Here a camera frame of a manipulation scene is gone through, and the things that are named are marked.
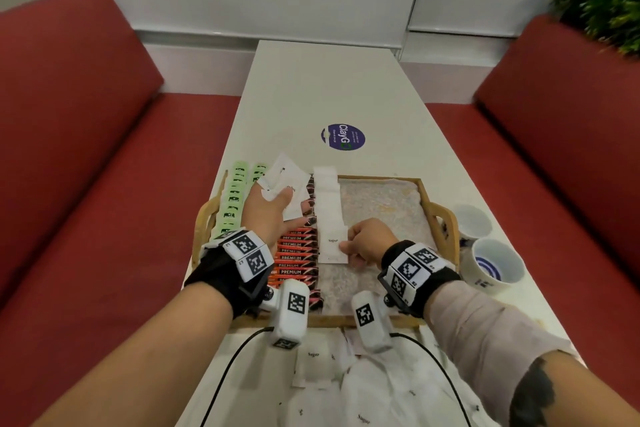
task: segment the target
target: ceramic mug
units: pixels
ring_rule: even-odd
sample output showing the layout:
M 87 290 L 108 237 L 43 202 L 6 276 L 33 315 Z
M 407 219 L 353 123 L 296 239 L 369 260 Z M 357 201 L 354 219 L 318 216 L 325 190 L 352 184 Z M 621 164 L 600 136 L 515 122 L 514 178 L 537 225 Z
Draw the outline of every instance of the ceramic mug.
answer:
M 451 208 L 458 220 L 458 231 L 460 232 L 460 246 L 471 246 L 477 239 L 488 237 L 492 230 L 490 218 L 482 210 L 471 204 L 456 204 Z M 449 236 L 447 225 L 442 223 L 442 232 L 445 239 Z
M 460 261 L 460 275 L 470 286 L 496 294 L 522 280 L 524 261 L 509 245 L 479 238 Z

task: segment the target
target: table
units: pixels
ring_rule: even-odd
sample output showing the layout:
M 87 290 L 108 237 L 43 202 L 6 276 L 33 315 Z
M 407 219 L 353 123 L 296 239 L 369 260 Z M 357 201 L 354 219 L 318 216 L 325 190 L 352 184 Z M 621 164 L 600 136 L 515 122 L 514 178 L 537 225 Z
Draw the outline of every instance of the table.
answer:
M 330 147 L 321 132 L 332 124 L 356 127 L 364 145 L 349 151 Z M 431 201 L 473 204 L 491 217 L 491 236 L 509 242 L 389 50 L 261 41 L 212 196 L 235 160 L 271 164 L 281 151 L 307 171 L 334 165 L 339 174 L 420 178 Z M 497 299 L 567 337 L 528 273 Z M 200 425 L 231 355 L 250 333 L 227 335 L 178 426 Z M 294 355 L 265 348 L 264 339 L 253 340 L 236 359 L 208 426 L 276 425 L 278 403 L 291 395 Z M 442 425 L 464 423 L 454 404 L 443 405 L 440 416 Z

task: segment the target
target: beige sleeve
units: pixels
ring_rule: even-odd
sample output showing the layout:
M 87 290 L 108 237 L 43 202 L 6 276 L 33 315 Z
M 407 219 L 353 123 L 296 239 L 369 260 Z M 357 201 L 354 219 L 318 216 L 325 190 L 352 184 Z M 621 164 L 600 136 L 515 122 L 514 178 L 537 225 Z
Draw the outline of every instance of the beige sleeve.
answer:
M 577 356 L 571 342 L 549 334 L 519 309 L 456 281 L 442 287 L 429 310 L 433 333 L 489 416 L 509 425 L 518 383 L 549 351 Z

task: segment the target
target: purple sticker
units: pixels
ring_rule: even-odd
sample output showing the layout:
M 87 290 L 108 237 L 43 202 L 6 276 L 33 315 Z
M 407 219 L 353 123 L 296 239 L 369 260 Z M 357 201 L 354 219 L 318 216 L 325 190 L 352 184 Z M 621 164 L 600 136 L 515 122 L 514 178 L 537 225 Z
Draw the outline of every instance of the purple sticker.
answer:
M 364 146 L 364 133 L 353 125 L 334 123 L 320 133 L 323 142 L 338 150 L 356 150 Z

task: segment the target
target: tattoo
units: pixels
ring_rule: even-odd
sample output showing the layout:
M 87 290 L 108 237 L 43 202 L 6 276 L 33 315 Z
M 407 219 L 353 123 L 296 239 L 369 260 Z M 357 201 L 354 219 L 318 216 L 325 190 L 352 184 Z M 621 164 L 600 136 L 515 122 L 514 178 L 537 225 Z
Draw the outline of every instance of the tattoo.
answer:
M 542 409 L 556 399 L 554 384 L 543 367 L 546 361 L 536 358 L 516 387 L 509 409 L 509 427 L 547 427 Z

